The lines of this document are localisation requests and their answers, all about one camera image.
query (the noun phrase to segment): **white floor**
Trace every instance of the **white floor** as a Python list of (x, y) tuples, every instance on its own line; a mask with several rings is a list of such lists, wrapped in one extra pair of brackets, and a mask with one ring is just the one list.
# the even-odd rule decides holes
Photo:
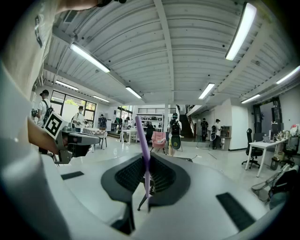
[[(120, 143), (118, 139), (108, 137), (107, 148), (105, 150), (100, 149), (100, 146), (98, 145), (96, 146), (93, 153), (89, 152), (85, 157), (73, 158), (70, 164), (76, 165), (98, 162), (112, 158), (118, 158), (121, 156), (125, 156), (128, 153), (135, 152), (142, 152), (139, 142), (131, 142), (131, 145), (129, 146), (128, 143)], [(252, 185), (263, 182), (275, 173), (275, 171), (271, 170), (267, 165), (263, 166), (259, 178), (256, 177), (258, 172), (257, 166), (253, 165), (252, 169), (245, 171), (245, 164), (241, 165), (243, 161), (247, 160), (247, 155), (244, 150), (229, 152), (184, 146), (183, 152), (181, 152), (181, 150), (178, 150), (175, 152), (174, 156), (182, 158), (193, 158), (193, 162), (196, 164), (202, 164), (217, 169), (224, 175), (232, 179), (234, 182), (236, 182), (239, 186), (248, 189), (249, 191)], [(147, 215), (146, 202), (141, 207), (141, 211), (137, 211), (138, 205), (142, 200), (144, 194), (145, 190), (143, 184), (140, 184), (133, 195), (133, 208), (136, 228), (138, 228), (143, 223)]]

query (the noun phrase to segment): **white table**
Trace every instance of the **white table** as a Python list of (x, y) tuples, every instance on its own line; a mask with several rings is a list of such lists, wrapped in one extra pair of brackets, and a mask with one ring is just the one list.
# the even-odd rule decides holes
[(285, 141), (287, 141), (287, 139), (282, 139), (281, 141), (276, 141), (276, 142), (272, 142), (272, 143), (267, 143), (267, 142), (251, 142), (251, 143), (249, 143), (250, 144), (250, 150), (249, 150), (248, 160), (247, 160), (245, 170), (248, 169), (248, 164), (249, 164), (249, 161), (250, 161), (250, 158), (251, 158), (251, 151), (252, 151), (253, 147), (263, 149), (262, 162), (261, 162), (261, 165), (259, 167), (258, 174), (257, 174), (257, 177), (259, 177), (259, 174), (261, 173), (262, 168), (263, 168), (263, 162), (264, 162), (264, 157), (266, 155), (267, 148), (276, 146), (276, 145), (281, 144), (281, 143), (284, 143)]
[(94, 128), (94, 127), (84, 128), (82, 130), (82, 133), (92, 135), (92, 136), (99, 136), (99, 137), (103, 136), (102, 141), (104, 141), (104, 139), (107, 137), (106, 130), (100, 130), (99, 128)]
[(130, 142), (131, 142), (131, 133), (134, 133), (135, 134), (135, 142), (137, 142), (137, 130), (136, 129), (122, 129), (122, 132), (121, 132), (121, 142), (124, 141), (124, 133), (129, 133), (129, 142), (128, 144), (130, 145)]

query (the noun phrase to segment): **ceiling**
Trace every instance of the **ceiling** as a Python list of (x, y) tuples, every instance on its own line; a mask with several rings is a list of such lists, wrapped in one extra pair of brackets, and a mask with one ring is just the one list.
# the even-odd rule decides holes
[[(244, 1), (127, 0), (104, 8), (56, 16), (44, 68), (48, 81), (68, 79), (118, 104), (218, 105), (228, 97), (250, 97), (272, 86), (298, 60), (293, 46), (265, 6), (257, 14), (233, 61), (225, 54)], [(69, 49), (75, 41), (107, 65), (106, 74)], [(199, 100), (215, 83), (215, 96)], [(131, 86), (137, 99), (125, 86)]]

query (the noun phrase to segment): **black chair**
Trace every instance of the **black chair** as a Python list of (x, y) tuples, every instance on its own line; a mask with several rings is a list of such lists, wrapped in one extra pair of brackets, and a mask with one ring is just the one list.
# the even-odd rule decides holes
[[(248, 128), (247, 130), (247, 138), (248, 138), (248, 147), (247, 147), (247, 150), (246, 150), (246, 154), (247, 156), (249, 155), (249, 151), (250, 151), (250, 144), (252, 142), (252, 137), (251, 137), (251, 133), (252, 133), (252, 130), (250, 128)], [(251, 151), (251, 159), (250, 159), (250, 163), (251, 163), (251, 166), (249, 167), (249, 169), (251, 169), (252, 167), (252, 164), (255, 164), (255, 165), (258, 165), (258, 162), (256, 160), (254, 160), (254, 157), (257, 158), (258, 156), (261, 156), (263, 154), (263, 150), (261, 149), (258, 149), (258, 148), (252, 148), (252, 151)]]
[(150, 125), (149, 127), (147, 127), (147, 131), (146, 131), (146, 141), (147, 141), (147, 143), (149, 142), (149, 141), (152, 141), (152, 135), (153, 135), (153, 132), (155, 131), (155, 128), (152, 126), (152, 125)]
[(281, 163), (284, 164), (289, 164), (291, 167), (294, 167), (295, 162), (293, 159), (293, 156), (297, 154), (298, 149), (299, 149), (299, 137), (291, 137), (289, 139), (288, 143), (285, 144), (285, 148), (283, 149), (283, 152), (287, 156), (287, 160), (280, 161)]

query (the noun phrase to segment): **black railing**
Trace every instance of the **black railing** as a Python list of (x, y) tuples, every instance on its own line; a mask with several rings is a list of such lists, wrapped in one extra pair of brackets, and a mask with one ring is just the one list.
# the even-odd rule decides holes
[[(176, 113), (176, 108), (169, 108), (169, 113)], [(147, 113), (147, 114), (163, 114), (165, 113), (164, 108), (139, 108), (138, 113)]]
[(186, 105), (187, 113), (191, 111), (193, 107), (195, 107), (195, 105)]

